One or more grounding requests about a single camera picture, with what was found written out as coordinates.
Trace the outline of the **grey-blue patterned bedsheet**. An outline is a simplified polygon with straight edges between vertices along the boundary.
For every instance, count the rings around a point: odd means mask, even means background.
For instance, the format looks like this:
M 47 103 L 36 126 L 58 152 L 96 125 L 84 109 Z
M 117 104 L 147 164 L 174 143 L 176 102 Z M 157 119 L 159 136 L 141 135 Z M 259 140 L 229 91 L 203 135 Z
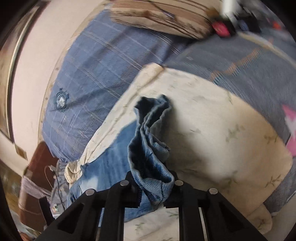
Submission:
M 196 43 L 166 63 L 174 103 L 169 165 L 196 188 L 214 186 L 243 214 L 293 193 L 295 48 L 240 34 Z

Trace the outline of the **beige striped pillow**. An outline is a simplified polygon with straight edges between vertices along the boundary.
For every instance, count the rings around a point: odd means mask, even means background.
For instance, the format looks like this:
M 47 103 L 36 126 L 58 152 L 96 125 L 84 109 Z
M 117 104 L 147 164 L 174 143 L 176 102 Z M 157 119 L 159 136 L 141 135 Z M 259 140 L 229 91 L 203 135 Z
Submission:
M 111 19 L 123 25 L 203 40 L 212 32 L 209 14 L 222 1 L 113 1 Z

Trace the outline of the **blue plaid pillow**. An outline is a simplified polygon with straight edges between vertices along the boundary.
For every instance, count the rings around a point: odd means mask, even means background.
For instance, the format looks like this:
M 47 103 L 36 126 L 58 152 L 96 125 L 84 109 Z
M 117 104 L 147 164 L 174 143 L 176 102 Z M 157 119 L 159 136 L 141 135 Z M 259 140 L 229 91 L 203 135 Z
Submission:
M 96 130 L 149 63 L 163 64 L 191 40 L 113 22 L 99 13 L 68 50 L 54 82 L 42 135 L 53 156 L 79 159 Z

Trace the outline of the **red small object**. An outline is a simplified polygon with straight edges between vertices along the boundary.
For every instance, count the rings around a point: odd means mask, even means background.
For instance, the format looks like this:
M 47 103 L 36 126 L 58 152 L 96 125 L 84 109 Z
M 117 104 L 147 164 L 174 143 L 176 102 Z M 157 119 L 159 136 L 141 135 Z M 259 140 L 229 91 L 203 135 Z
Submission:
M 215 30 L 216 34 L 221 38 L 231 37 L 231 34 L 226 27 L 226 25 L 222 22 L 213 22 L 212 27 Z

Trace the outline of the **blue denim jeans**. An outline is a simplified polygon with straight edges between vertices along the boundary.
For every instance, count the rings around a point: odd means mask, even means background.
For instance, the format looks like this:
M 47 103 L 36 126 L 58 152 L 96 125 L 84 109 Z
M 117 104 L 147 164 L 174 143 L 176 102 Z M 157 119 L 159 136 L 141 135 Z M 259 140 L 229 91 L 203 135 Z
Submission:
M 170 148 L 161 142 L 170 110 L 165 95 L 142 97 L 134 107 L 136 120 L 125 126 L 100 156 L 82 166 L 82 176 L 70 188 L 66 205 L 70 206 L 87 189 L 109 189 L 131 172 L 142 190 L 142 201 L 139 208 L 125 210 L 125 221 L 157 210 L 169 197 L 175 181 L 165 166 Z

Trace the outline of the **cream leaf-print quilt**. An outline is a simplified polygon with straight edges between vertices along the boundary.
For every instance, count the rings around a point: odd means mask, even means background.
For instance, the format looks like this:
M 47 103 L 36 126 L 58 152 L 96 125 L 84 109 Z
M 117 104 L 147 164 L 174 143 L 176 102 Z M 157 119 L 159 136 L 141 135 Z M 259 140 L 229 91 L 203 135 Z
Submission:
M 180 179 L 215 188 L 262 234 L 273 221 L 264 202 L 292 167 L 269 122 L 230 91 L 196 75 L 147 65 L 88 142 L 69 162 L 68 204 L 130 172 L 142 189 L 125 211 L 125 240 L 178 240 L 180 213 L 164 202 Z

